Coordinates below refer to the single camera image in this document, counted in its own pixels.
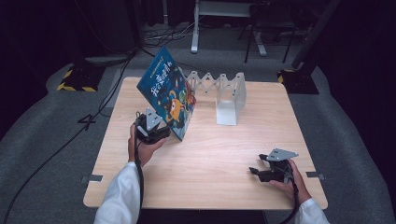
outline gray floor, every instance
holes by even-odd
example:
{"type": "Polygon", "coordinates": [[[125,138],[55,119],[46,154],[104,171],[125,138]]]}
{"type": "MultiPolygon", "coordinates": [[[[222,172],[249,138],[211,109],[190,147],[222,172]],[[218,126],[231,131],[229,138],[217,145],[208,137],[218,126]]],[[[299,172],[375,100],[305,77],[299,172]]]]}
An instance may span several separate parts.
{"type": "MultiPolygon", "coordinates": [[[[269,55],[263,58],[252,46],[248,62],[244,63],[248,40],[237,40],[240,31],[227,27],[203,30],[197,54],[190,53],[191,35],[167,47],[184,70],[195,70],[186,63],[214,77],[244,72],[246,81],[276,82],[276,72],[290,68],[302,44],[300,40],[293,43],[286,63],[281,62],[285,47],[268,47],[269,55]]],[[[159,49],[147,50],[156,53],[159,49]]],[[[143,75],[151,60],[139,51],[124,76],[143,75]]],[[[26,111],[0,143],[1,219],[22,183],[82,128],[77,121],[98,111],[120,72],[120,65],[108,67],[98,92],[56,91],[69,67],[60,68],[49,78],[49,94],[26,111]]],[[[330,95],[326,77],[318,68],[312,77],[320,94],[291,94],[290,101],[317,171],[325,176],[322,186],[329,202],[327,218],[331,223],[395,223],[386,183],[359,133],[330,95]]],[[[103,113],[111,112],[109,106],[103,113]]],[[[93,222],[96,209],[83,204],[86,184],[80,179],[92,171],[109,118],[99,116],[95,121],[26,185],[11,209],[8,223],[93,222]]],[[[277,223],[289,211],[266,214],[269,223],[277,223]]]]}

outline human hand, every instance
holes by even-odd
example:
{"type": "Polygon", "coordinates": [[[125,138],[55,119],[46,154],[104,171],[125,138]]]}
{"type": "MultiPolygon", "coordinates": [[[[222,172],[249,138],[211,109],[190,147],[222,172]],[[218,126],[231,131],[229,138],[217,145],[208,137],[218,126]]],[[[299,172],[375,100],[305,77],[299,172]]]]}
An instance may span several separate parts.
{"type": "MultiPolygon", "coordinates": [[[[298,198],[299,198],[299,202],[300,203],[304,203],[306,200],[311,198],[311,195],[309,194],[308,190],[306,189],[303,177],[301,176],[300,172],[298,171],[298,168],[296,166],[296,164],[294,163],[293,160],[288,159],[291,169],[293,170],[293,177],[294,177],[294,182],[297,185],[297,188],[299,190],[298,193],[298,198]]],[[[293,196],[293,185],[291,183],[291,181],[289,181],[288,184],[284,184],[282,182],[278,182],[275,180],[271,180],[269,182],[270,185],[276,187],[277,189],[282,190],[283,192],[285,192],[285,194],[292,200],[294,200],[294,196],[293,196]]]]}
{"type": "MultiPolygon", "coordinates": [[[[128,154],[129,160],[134,161],[134,134],[135,134],[135,127],[134,124],[130,128],[130,138],[128,139],[128,154]]],[[[151,159],[152,154],[155,150],[160,148],[166,142],[166,138],[161,139],[155,144],[147,145],[145,143],[140,143],[140,140],[137,139],[137,145],[139,146],[139,159],[141,162],[142,167],[148,163],[151,159]]]]}

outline chair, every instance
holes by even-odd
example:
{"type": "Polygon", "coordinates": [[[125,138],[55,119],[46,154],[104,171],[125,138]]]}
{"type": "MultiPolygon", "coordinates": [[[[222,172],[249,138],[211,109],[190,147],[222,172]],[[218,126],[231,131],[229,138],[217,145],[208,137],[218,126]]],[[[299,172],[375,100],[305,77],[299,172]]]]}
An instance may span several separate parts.
{"type": "Polygon", "coordinates": [[[257,0],[255,5],[251,5],[249,7],[249,24],[245,26],[239,38],[241,38],[242,34],[246,31],[247,27],[250,26],[250,32],[247,42],[247,54],[245,57],[245,63],[248,62],[248,53],[250,50],[250,42],[253,37],[253,32],[255,31],[277,31],[277,35],[273,40],[279,41],[280,35],[283,32],[291,32],[288,47],[286,49],[285,55],[283,57],[282,63],[286,61],[286,57],[288,56],[291,41],[294,38],[294,33],[296,30],[296,26],[293,22],[293,19],[290,15],[290,8],[287,2],[284,0],[271,0],[271,1],[262,1],[257,0]]]}

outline book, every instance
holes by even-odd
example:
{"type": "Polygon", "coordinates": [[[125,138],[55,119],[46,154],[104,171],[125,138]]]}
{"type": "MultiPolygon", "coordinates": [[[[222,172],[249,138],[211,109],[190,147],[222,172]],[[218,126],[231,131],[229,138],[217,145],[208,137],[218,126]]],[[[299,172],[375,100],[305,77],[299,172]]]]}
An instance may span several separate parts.
{"type": "Polygon", "coordinates": [[[196,99],[166,46],[163,46],[136,86],[157,114],[182,141],[189,126],[196,99]]]}

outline white sleeve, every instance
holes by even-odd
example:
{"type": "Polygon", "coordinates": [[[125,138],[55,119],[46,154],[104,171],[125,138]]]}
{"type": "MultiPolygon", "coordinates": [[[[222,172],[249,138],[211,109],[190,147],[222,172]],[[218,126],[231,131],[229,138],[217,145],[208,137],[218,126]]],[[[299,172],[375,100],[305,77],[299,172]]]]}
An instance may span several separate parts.
{"type": "Polygon", "coordinates": [[[300,205],[295,218],[295,224],[325,224],[329,223],[323,211],[313,198],[300,205]]]}
{"type": "Polygon", "coordinates": [[[108,186],[94,223],[136,223],[139,209],[139,175],[134,162],[128,162],[108,186]]]}

